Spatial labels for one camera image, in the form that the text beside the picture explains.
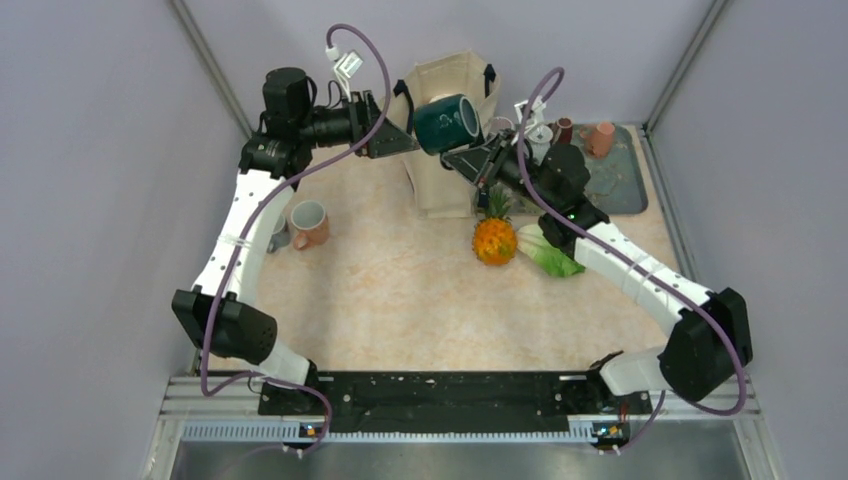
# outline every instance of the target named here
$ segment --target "cable connector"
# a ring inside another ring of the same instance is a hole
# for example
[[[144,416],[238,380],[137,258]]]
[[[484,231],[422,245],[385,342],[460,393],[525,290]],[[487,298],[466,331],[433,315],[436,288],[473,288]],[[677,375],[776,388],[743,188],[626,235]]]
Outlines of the cable connector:
[[[353,75],[359,70],[359,67],[365,63],[362,60],[362,57],[356,53],[356,50],[351,50],[344,54],[336,63],[333,65],[333,73],[336,75],[336,80],[339,82],[339,85],[342,87],[342,91],[348,100],[350,98],[350,79]]]
[[[333,45],[332,47],[324,47],[324,53],[327,54],[327,58],[333,63],[335,63],[336,60],[338,60],[339,57],[342,56],[342,54],[339,53],[339,47],[335,45]]]
[[[518,117],[518,121],[515,123],[516,125],[521,123],[522,117],[524,117],[524,106],[527,105],[527,100],[523,102],[518,102],[515,104],[515,115]],[[541,125],[545,124],[545,107],[548,105],[542,101],[541,98],[536,98],[533,101],[533,106],[530,108],[530,117],[527,119],[527,125],[524,129],[524,136],[528,137],[534,130],[539,128]],[[518,143],[518,135],[512,138],[512,144],[515,145]]]

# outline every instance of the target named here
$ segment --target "small pink cup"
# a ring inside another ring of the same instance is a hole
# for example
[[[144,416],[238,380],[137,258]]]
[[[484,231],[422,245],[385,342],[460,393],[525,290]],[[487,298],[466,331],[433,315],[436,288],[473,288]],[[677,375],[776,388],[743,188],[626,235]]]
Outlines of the small pink cup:
[[[595,158],[604,158],[612,148],[615,139],[615,125],[601,122],[592,129],[586,143],[586,151]]]
[[[298,232],[292,241],[295,250],[317,247],[330,239],[327,210],[315,200],[306,200],[295,205],[291,213],[291,225]]]

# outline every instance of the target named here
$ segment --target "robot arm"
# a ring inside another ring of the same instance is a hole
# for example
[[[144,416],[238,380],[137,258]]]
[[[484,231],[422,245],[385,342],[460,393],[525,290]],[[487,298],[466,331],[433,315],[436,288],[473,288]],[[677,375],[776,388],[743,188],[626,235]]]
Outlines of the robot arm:
[[[245,368],[295,384],[307,383],[315,365],[277,339],[277,322],[254,308],[257,282],[274,227],[291,200],[297,184],[283,190],[259,213],[249,233],[242,228],[258,203],[286,178],[304,171],[312,149],[359,142],[380,116],[370,91],[350,92],[341,106],[313,105],[309,88],[314,82],[298,68],[281,68],[266,76],[262,88],[266,110],[257,131],[242,148],[236,191],[214,250],[193,288],[177,290],[171,308],[197,348],[203,346],[206,319],[226,264],[236,245],[241,251],[227,282],[217,312],[210,352],[246,362]],[[418,148],[417,143],[390,121],[362,149],[359,156],[394,155]]]
[[[512,130],[502,130],[483,145],[443,153],[441,163],[478,189],[501,182],[532,200],[516,153],[517,148],[524,148],[525,157],[529,158],[531,150],[527,145],[514,145],[515,136]],[[665,347],[606,359],[600,374],[614,395],[671,389],[681,398],[697,402],[734,373],[730,356],[715,332],[680,300],[647,281],[636,270],[638,267],[706,310],[731,339],[742,365],[751,361],[744,299],[732,289],[715,293],[684,278],[622,234],[584,195],[589,171],[579,148],[553,145],[541,162],[528,161],[527,168],[534,190],[547,204],[588,234],[615,246],[633,264],[581,237],[550,214],[539,219],[545,238],[586,268],[609,279],[644,308],[669,337]]]

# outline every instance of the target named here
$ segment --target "metal base plate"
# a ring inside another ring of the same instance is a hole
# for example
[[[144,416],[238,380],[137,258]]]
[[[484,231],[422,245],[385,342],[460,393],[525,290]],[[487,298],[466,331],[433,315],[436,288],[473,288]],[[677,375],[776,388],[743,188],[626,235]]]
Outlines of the metal base plate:
[[[591,378],[587,372],[321,372],[318,390],[333,406],[334,433],[567,432],[572,415],[651,412],[647,393],[613,397],[600,378]],[[294,407],[292,393],[263,385],[259,415],[324,414],[320,402]]]

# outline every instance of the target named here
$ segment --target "tan clay pot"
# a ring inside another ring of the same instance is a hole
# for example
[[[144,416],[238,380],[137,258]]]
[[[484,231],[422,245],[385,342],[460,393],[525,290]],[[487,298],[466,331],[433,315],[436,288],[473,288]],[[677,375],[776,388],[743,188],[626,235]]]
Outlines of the tan clay pot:
[[[604,158],[612,148],[615,139],[615,125],[601,122],[592,129],[586,143],[586,152],[595,158]]]

